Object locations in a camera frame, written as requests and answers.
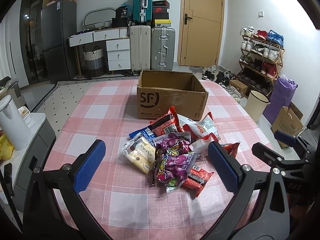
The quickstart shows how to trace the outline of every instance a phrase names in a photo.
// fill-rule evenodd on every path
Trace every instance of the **beige trash can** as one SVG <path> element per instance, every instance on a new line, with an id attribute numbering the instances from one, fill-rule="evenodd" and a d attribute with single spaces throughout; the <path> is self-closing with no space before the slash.
<path id="1" fill-rule="evenodd" d="M 245 111 L 249 114 L 249 116 L 257 122 L 262 115 L 264 109 L 267 105 L 270 104 L 268 98 L 266 98 L 261 93 L 251 90 L 247 103 L 245 104 Z"/>

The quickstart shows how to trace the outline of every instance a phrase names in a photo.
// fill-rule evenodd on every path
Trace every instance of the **laundry basket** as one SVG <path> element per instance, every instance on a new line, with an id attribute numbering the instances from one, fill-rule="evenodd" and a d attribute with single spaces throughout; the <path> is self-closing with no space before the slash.
<path id="1" fill-rule="evenodd" d="M 245 104 L 245 111 L 249 114 L 249 116 L 257 122 L 262 115 L 264 109 L 267 105 L 270 104 L 268 98 L 266 98 L 261 93 L 251 90 L 248 101 Z"/>
<path id="2" fill-rule="evenodd" d="M 84 52 L 83 56 L 89 77 L 100 77 L 104 74 L 103 49 L 95 46 L 93 51 Z"/>

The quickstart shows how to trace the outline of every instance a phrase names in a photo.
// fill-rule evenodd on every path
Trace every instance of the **white suitcase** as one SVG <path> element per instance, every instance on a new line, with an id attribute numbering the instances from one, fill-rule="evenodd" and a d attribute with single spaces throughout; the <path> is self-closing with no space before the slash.
<path id="1" fill-rule="evenodd" d="M 150 69 L 151 27 L 130 27 L 130 60 L 132 71 Z"/>

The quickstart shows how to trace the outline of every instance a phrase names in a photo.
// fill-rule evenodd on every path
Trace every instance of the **wooden door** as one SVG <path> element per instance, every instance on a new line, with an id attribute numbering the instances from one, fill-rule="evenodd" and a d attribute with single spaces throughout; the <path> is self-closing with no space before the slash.
<path id="1" fill-rule="evenodd" d="M 217 63 L 221 23 L 222 0 L 184 0 L 180 65 Z"/>

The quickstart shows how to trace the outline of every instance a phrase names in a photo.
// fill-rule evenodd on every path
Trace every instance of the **silver suitcase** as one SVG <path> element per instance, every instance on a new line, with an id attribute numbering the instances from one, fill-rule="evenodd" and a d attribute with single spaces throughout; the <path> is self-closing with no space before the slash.
<path id="1" fill-rule="evenodd" d="M 172 70 L 176 31 L 157 27 L 151 30 L 151 69 Z"/>
<path id="2" fill-rule="evenodd" d="M 150 70 L 150 26 L 130 27 L 130 60 L 132 71 Z"/>

